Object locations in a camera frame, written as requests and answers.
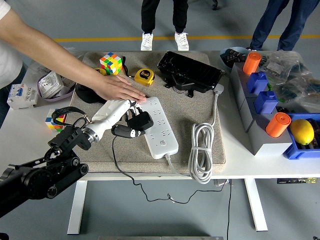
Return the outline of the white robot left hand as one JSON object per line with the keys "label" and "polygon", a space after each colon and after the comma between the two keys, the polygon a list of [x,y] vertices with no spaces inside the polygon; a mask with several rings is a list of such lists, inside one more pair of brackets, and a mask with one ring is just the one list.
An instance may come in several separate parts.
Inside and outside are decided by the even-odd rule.
{"label": "white robot left hand", "polygon": [[130,100],[108,100],[92,117],[91,123],[82,130],[88,135],[89,141],[99,142],[106,130],[123,138],[135,138],[146,134],[143,130],[136,130],[129,126],[117,125],[121,117],[130,109],[139,109],[140,105]]}

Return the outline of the person's hand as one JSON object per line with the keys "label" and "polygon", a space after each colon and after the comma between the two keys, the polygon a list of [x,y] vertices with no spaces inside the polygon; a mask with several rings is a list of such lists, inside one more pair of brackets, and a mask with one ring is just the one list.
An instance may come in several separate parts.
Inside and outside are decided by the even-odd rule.
{"label": "person's hand", "polygon": [[121,76],[102,76],[92,89],[105,100],[145,101],[146,95]]}

